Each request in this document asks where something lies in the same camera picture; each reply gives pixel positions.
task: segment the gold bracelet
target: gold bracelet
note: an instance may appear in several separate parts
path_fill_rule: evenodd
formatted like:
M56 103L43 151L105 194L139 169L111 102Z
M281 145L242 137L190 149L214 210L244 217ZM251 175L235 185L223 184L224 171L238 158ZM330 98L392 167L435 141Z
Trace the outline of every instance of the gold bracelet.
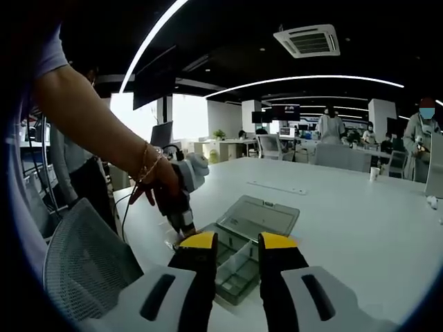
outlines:
M143 152L142 166L136 179L137 183L140 183L141 181L145 180L147 176L150 175L151 172L154 170L154 168L157 166L157 163L159 163L159 161L163 158L162 155L158 155L154 164L151 166L151 168L148 169L145 164L148 147L149 147L148 143L145 142L145 151Z

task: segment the clear plastic box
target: clear plastic box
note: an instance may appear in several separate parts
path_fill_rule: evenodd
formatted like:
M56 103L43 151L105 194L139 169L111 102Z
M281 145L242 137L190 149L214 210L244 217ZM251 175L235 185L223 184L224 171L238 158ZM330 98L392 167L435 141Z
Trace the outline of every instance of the clear plastic box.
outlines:
M289 236L299 214L298 209L245 195L204 228L218 234L215 285L220 297L237 305L258 285L259 233Z

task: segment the paper cup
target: paper cup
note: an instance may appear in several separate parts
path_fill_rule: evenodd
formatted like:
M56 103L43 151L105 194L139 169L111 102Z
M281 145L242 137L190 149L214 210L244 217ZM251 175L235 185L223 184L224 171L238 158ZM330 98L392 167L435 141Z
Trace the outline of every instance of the paper cup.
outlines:
M370 174L369 179L370 179L371 181L376 181L377 178L378 178L378 176L379 176L379 174L380 174L380 169L379 169L379 168L377 168L377 167L371 167L371 174Z

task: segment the ceiling air conditioner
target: ceiling air conditioner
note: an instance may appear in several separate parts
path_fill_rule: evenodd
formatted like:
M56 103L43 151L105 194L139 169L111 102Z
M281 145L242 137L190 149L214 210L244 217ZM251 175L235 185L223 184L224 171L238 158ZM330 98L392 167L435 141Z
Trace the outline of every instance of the ceiling air conditioner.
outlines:
M274 37L295 58L340 55L337 35L331 24L281 31L274 33Z

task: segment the window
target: window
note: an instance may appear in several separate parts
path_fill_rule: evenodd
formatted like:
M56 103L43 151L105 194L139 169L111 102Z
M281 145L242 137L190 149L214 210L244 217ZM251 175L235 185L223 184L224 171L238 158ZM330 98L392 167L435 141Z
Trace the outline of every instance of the window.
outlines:
M280 131L280 121L273 120L269 124L269 133L278 133Z
M172 95L172 136L175 140L208 136L208 103L194 95Z
M109 108L123 124L148 142L151 140L152 127L157 124L157 101L150 102L133 110L134 94L113 93Z

